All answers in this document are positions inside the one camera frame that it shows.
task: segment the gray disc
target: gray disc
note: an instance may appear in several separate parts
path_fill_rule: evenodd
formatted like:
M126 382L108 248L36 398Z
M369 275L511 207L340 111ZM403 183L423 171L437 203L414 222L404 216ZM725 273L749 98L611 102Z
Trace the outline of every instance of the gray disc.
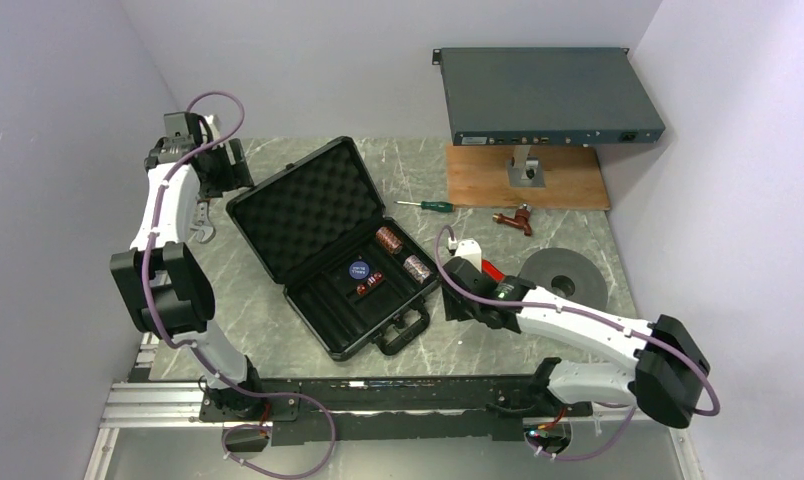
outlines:
M518 276L579 305L602 311L608 306L605 278L593 262L578 252L544 248L526 260Z

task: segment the green screwdriver handle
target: green screwdriver handle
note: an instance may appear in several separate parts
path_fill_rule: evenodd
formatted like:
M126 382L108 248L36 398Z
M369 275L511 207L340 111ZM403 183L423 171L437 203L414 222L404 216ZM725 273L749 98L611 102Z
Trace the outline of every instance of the green screwdriver handle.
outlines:
M449 202L420 202L420 208L423 210L432 210L441 213L455 211L455 205L452 205Z

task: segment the gray electronic device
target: gray electronic device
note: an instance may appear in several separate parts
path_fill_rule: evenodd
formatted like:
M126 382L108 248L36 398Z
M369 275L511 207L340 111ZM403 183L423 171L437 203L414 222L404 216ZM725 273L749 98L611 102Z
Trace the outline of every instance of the gray electronic device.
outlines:
M443 48L454 145L652 143L664 122L622 48Z

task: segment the gray marble surface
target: gray marble surface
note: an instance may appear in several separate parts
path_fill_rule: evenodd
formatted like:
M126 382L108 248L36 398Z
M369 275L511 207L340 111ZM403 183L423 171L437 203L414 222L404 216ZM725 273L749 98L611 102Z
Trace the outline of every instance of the gray marble surface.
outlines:
M256 183L324 145L328 138L246 139L244 148ZM395 200L445 200L446 157L442 138L356 139L379 188L388 215L427 252L439 228L448 223L459 238L475 238L484 257L506 274L516 274L526 258L543 247L564 247L588 257L608 285L610 313L635 316L608 220L602 211L537 209L534 236L497 225L492 208L451 214L396 205ZM191 250L213 284L216 321L235 346L249 356L261 377L361 377L531 373L544 357L588 361L579 349L555 340L490 330L476 321L446 321L440 291L427 301L429 328L394 357L367 345L346 362L334 362L293 311L225 213L234 192L215 201L211 220L216 238ZM501 210L513 215L513 209ZM200 371L186 352L159 348L152 379L195 379Z

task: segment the wall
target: wall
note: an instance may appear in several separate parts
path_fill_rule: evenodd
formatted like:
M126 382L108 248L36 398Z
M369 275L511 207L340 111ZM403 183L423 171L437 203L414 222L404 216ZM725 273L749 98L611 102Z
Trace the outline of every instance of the wall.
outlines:
M449 136L433 48L634 47L660 0L122 3L179 103L237 94L244 136Z
M804 478L804 2L665 0L633 54L670 128L601 151L638 308L712 362L708 477Z
M77 479L136 332L108 271L176 108L118 2L0 2L0 479Z

